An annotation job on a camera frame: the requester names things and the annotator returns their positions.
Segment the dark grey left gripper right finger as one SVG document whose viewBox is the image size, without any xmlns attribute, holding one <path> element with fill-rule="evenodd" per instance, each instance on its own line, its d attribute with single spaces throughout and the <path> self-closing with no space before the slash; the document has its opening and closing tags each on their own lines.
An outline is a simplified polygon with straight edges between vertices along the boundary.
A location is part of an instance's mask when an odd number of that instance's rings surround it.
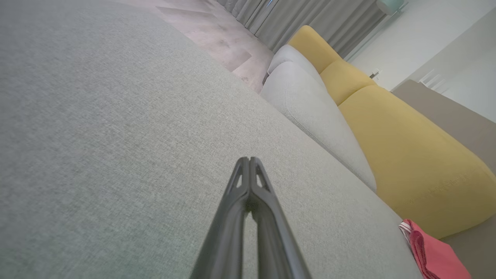
<svg viewBox="0 0 496 279">
<path fill-rule="evenodd" d="M 312 279 L 262 161 L 250 159 L 250 209 L 257 223 L 258 279 Z"/>
</svg>

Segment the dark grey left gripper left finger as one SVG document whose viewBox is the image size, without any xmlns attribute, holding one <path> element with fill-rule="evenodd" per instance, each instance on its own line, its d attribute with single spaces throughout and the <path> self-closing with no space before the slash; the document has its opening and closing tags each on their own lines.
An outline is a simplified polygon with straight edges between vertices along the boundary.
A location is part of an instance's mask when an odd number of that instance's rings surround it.
<svg viewBox="0 0 496 279">
<path fill-rule="evenodd" d="M 242 279 L 249 159 L 237 160 L 190 279 Z"/>
</svg>

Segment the red shorts with white trim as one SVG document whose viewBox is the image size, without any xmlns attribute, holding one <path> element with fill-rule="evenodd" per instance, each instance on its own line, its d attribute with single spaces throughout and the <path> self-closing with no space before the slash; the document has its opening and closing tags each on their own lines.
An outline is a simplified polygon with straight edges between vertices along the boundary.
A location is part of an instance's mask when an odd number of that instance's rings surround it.
<svg viewBox="0 0 496 279">
<path fill-rule="evenodd" d="M 410 219 L 398 227 L 424 279 L 472 279 L 450 245 L 428 235 Z"/>
</svg>

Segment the large grey sofa seat cushion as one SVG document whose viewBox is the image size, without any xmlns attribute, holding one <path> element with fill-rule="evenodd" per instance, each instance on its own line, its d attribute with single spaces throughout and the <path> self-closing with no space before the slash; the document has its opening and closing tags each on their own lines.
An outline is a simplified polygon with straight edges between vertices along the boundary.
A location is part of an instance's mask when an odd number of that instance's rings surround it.
<svg viewBox="0 0 496 279">
<path fill-rule="evenodd" d="M 0 279 L 187 279 L 258 157 L 314 279 L 423 279 L 400 217 L 179 30 L 0 0 Z"/>
</svg>

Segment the large yellow sofa backrest cushion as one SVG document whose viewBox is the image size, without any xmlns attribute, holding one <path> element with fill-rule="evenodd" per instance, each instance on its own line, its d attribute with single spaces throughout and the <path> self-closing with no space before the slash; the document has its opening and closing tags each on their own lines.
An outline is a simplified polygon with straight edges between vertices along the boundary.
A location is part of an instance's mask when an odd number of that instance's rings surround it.
<svg viewBox="0 0 496 279">
<path fill-rule="evenodd" d="M 496 175 L 391 92 L 366 86 L 339 109 L 371 167 L 379 198 L 402 219 L 441 239 L 496 214 Z"/>
</svg>

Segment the medium yellow sofa backrest cushion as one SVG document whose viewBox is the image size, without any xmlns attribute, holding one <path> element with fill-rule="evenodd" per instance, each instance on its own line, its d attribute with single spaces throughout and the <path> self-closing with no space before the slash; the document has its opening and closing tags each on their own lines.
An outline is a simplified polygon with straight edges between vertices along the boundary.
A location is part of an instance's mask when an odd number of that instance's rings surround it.
<svg viewBox="0 0 496 279">
<path fill-rule="evenodd" d="M 340 105 L 356 91 L 376 82 L 343 59 L 332 62 L 320 74 L 321 79 L 336 105 Z"/>
</svg>

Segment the small grey sofa cushion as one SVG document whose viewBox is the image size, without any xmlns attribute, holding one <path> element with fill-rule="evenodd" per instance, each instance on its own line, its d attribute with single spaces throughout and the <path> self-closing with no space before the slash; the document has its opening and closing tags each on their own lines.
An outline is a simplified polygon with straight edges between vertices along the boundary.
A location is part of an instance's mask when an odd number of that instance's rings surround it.
<svg viewBox="0 0 496 279">
<path fill-rule="evenodd" d="M 276 67 L 284 62 L 294 62 L 299 65 L 305 72 L 307 72 L 312 78 L 314 78 L 324 89 L 326 86 L 323 80 L 320 77 L 320 74 L 317 72 L 316 68 L 313 64 L 304 57 L 297 49 L 293 46 L 286 44 L 282 46 L 273 56 L 269 67 L 266 71 L 264 80 L 262 83 L 264 84 L 267 80 L 268 76 L 273 72 Z"/>
</svg>

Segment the small yellow sofa backrest cushion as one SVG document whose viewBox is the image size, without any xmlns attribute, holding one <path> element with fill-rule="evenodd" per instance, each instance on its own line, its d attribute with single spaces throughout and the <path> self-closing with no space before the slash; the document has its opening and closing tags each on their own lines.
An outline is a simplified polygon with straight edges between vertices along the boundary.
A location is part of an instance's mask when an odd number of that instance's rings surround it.
<svg viewBox="0 0 496 279">
<path fill-rule="evenodd" d="M 341 56 L 311 27 L 304 25 L 289 39 L 288 45 L 298 50 L 321 74 Z"/>
</svg>

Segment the grey pleated curtain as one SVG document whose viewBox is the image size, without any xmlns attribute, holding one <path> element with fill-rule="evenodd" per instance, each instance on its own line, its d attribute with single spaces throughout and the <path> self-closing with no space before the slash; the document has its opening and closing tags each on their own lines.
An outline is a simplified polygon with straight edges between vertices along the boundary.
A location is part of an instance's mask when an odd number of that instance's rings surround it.
<svg viewBox="0 0 496 279">
<path fill-rule="evenodd" d="M 386 17 L 377 0 L 217 1 L 273 52 L 308 25 L 345 58 Z"/>
</svg>

